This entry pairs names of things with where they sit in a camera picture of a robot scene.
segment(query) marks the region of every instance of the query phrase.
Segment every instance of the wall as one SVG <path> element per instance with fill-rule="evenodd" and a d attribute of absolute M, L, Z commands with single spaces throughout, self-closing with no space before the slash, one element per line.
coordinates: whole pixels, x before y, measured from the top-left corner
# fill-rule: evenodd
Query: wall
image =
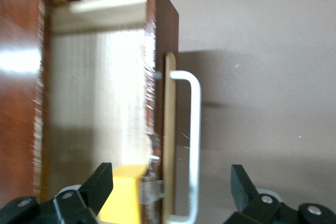
<path fill-rule="evenodd" d="M 290 207 L 336 211 L 336 0 L 171 1 L 179 68 L 203 86 L 197 223 L 234 210 L 232 163 Z M 186 213 L 188 92 L 180 84 L 178 213 Z"/>

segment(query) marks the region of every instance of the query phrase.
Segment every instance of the wooden cabinet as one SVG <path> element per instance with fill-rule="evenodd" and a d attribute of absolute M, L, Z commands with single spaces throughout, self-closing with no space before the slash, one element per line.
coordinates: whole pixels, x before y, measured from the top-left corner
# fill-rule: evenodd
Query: wooden cabinet
<path fill-rule="evenodd" d="M 165 54 L 178 54 L 178 22 L 169 0 L 0 0 L 0 207 L 82 183 L 125 156 L 130 137 L 135 157 L 136 135 L 162 179 Z"/>

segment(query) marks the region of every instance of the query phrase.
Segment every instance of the silver bolt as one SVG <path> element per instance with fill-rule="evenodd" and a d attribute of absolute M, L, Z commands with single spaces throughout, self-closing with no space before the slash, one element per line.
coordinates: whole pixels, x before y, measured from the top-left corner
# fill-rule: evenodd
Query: silver bolt
<path fill-rule="evenodd" d="M 318 208 L 316 206 L 309 206 L 308 211 L 311 212 L 313 215 L 321 215 L 322 214 L 322 211 L 320 210 L 320 208 Z"/>
<path fill-rule="evenodd" d="M 267 203 L 267 204 L 272 204 L 272 203 L 273 203 L 272 198 L 269 197 L 269 196 L 267 196 L 267 195 L 262 196 L 261 199 L 262 199 L 263 202 L 265 202 L 265 203 Z"/>
<path fill-rule="evenodd" d="M 24 199 L 22 201 L 20 201 L 17 206 L 18 207 L 24 207 L 24 206 L 27 206 L 30 202 L 31 202 L 32 199 Z"/>
<path fill-rule="evenodd" d="M 70 193 L 66 193 L 62 196 L 62 199 L 68 199 L 70 198 L 74 193 L 73 192 L 70 192 Z"/>

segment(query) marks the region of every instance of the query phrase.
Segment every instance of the yellow object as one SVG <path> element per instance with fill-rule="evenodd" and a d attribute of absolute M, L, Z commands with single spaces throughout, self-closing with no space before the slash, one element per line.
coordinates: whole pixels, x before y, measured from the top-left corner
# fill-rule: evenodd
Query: yellow object
<path fill-rule="evenodd" d="M 117 224 L 141 224 L 140 181 L 146 165 L 122 165 L 113 170 L 113 190 L 99 218 Z"/>

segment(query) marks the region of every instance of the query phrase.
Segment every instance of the white door handle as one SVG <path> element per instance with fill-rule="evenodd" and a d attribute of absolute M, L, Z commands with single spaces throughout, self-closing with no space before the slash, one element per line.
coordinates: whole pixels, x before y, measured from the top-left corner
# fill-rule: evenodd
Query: white door handle
<path fill-rule="evenodd" d="M 173 80 L 186 80 L 191 86 L 190 109 L 190 149 L 189 149 L 189 194 L 188 216 L 170 215 L 168 224 L 193 224 L 198 212 L 199 171 L 200 171 L 200 133 L 201 133 L 201 85 L 198 79 L 187 71 L 171 71 Z"/>

